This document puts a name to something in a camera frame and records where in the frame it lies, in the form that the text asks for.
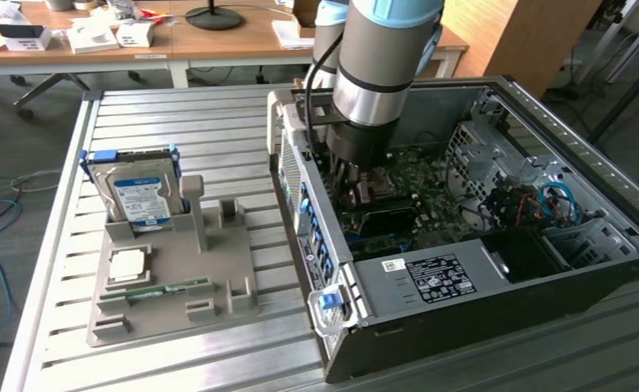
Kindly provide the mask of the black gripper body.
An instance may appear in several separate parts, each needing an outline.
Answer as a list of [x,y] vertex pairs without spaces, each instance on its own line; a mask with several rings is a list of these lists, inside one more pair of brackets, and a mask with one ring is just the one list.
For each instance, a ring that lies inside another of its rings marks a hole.
[[400,120],[381,126],[339,122],[329,126],[327,146],[334,156],[367,170],[379,165],[389,148]]

